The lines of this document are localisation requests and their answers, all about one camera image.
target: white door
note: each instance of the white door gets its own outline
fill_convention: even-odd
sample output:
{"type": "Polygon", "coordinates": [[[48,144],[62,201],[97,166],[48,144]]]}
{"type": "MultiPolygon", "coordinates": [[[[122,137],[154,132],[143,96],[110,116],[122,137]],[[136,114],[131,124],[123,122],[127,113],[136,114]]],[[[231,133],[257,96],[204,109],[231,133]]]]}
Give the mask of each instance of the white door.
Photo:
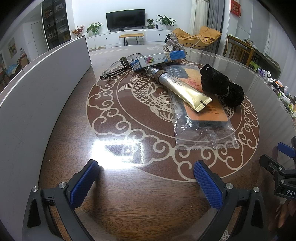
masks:
{"type": "Polygon", "coordinates": [[[38,55],[40,56],[41,54],[47,51],[45,39],[43,38],[43,34],[42,34],[41,22],[31,24],[31,28],[32,28],[36,49],[37,49],[38,55]]]}

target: white cabinet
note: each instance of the white cabinet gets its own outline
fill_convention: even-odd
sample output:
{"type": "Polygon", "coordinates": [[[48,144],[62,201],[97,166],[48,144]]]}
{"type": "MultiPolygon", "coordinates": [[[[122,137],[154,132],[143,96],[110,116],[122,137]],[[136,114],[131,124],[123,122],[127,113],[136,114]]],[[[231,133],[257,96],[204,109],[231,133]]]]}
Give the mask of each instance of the white cabinet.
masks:
{"type": "Polygon", "coordinates": [[[109,33],[94,37],[96,47],[110,44],[119,44],[119,33],[109,33]]]}
{"type": "MultiPolygon", "coordinates": [[[[144,37],[139,37],[140,44],[165,44],[166,36],[172,31],[161,29],[136,29],[136,30],[124,30],[110,33],[98,34],[86,39],[88,49],[98,48],[105,46],[111,48],[115,46],[123,46],[124,38],[119,38],[122,34],[144,34],[144,37]]],[[[128,39],[129,44],[137,44],[135,37],[128,39]]]]}
{"type": "Polygon", "coordinates": [[[86,44],[87,44],[88,49],[92,49],[92,48],[96,47],[96,44],[94,42],[94,38],[86,39],[86,44]]]}
{"type": "Polygon", "coordinates": [[[149,42],[164,42],[168,34],[172,31],[162,31],[162,30],[146,30],[146,41],[149,42]]]}

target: metal screw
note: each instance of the metal screw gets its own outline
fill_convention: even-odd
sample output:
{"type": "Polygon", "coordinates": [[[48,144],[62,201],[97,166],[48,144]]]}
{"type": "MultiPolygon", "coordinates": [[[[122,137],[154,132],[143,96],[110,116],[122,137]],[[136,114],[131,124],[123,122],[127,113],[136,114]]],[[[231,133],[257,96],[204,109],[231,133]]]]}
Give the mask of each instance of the metal screw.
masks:
{"type": "Polygon", "coordinates": [[[62,182],[62,183],[59,184],[59,188],[64,188],[65,186],[67,186],[66,182],[62,182]]]}
{"type": "Polygon", "coordinates": [[[232,189],[232,188],[233,188],[233,184],[232,184],[232,183],[226,183],[226,187],[227,187],[228,189],[232,189]]]}
{"type": "Polygon", "coordinates": [[[253,187],[253,190],[254,190],[254,192],[259,192],[260,191],[259,187],[253,187]]]}
{"type": "Polygon", "coordinates": [[[36,191],[38,191],[38,189],[39,189],[38,186],[34,186],[34,187],[32,188],[32,191],[33,191],[33,192],[36,192],[36,191]]]}

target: red sign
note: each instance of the red sign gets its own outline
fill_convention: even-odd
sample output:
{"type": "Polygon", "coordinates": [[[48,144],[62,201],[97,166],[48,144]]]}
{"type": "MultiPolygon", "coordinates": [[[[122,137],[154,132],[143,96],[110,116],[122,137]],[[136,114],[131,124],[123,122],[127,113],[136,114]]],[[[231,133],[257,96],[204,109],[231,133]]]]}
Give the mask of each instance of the red sign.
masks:
{"type": "Polygon", "coordinates": [[[234,0],[230,0],[230,11],[240,17],[240,4],[234,0]]]}

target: orange card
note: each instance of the orange card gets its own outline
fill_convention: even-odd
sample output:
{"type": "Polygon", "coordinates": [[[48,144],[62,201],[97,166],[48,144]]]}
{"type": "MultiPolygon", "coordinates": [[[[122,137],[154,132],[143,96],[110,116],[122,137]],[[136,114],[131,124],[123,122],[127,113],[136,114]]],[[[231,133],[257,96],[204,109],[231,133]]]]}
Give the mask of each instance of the orange card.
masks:
{"type": "MultiPolygon", "coordinates": [[[[197,89],[200,92],[204,92],[202,90],[202,80],[201,74],[196,69],[185,69],[188,74],[188,78],[179,78],[183,82],[191,85],[193,88],[197,89]]],[[[190,119],[194,121],[228,121],[228,117],[221,106],[216,95],[211,93],[205,93],[207,96],[212,98],[212,101],[207,104],[199,113],[193,110],[186,102],[184,103],[185,110],[190,119]]]]}

